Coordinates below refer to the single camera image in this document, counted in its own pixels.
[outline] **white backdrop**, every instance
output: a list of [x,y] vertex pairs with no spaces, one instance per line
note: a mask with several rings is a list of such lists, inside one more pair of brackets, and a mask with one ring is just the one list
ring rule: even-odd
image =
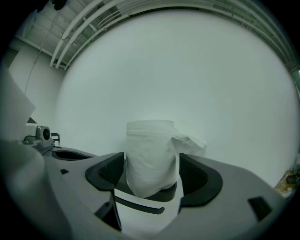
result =
[[61,145],[125,151],[126,123],[175,121],[207,143],[203,155],[275,186],[300,141],[296,90],[277,55],[250,31],[196,11],[156,12],[95,41],[58,98]]

